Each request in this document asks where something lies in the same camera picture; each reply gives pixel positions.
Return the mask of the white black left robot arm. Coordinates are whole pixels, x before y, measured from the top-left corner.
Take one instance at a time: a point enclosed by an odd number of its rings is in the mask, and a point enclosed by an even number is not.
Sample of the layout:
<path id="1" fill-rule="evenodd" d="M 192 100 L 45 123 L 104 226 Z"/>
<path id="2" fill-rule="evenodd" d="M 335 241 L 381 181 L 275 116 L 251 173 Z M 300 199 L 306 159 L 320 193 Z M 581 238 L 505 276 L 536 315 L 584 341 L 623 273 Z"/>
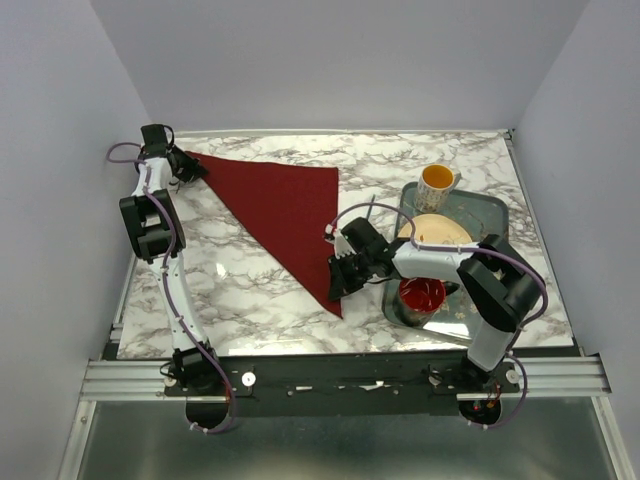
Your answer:
<path id="1" fill-rule="evenodd" d="M 183 391 L 212 394 L 223 388 L 222 372 L 187 285 L 186 239 L 169 193 L 173 180 L 190 183 L 207 170 L 175 146 L 140 146 L 131 163 L 139 178 L 133 193 L 119 201 L 119 208 L 132 250 L 148 264 L 167 315 L 172 356 L 161 374 Z"/>

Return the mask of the dark red cloth napkin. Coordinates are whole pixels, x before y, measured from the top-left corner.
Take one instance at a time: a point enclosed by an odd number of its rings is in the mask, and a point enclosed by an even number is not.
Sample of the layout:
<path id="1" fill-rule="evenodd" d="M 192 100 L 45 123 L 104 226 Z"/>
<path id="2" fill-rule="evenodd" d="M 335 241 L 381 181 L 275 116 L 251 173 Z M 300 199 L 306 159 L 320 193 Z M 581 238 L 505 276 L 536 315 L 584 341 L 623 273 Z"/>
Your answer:
<path id="1" fill-rule="evenodd" d="M 208 171 L 203 180 L 247 232 L 328 312 L 326 225 L 338 214 L 339 170 L 273 162 L 228 160 L 193 152 Z"/>

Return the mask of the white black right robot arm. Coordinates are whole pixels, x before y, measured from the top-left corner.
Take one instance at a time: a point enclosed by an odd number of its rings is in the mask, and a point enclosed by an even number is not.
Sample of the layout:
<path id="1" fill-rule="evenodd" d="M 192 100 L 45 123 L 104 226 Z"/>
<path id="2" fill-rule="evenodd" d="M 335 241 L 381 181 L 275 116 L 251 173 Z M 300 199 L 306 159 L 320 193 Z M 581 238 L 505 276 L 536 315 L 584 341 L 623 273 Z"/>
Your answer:
<path id="1" fill-rule="evenodd" d="M 382 237 L 360 242 L 339 232 L 327 234 L 326 240 L 334 247 L 328 260 L 331 301 L 362 289 L 374 277 L 434 279 L 466 290 L 482 318 L 459 370 L 462 384 L 474 392 L 494 383 L 496 368 L 521 329 L 548 306 L 544 280 L 496 235 L 458 246 L 406 239 L 389 243 Z"/>

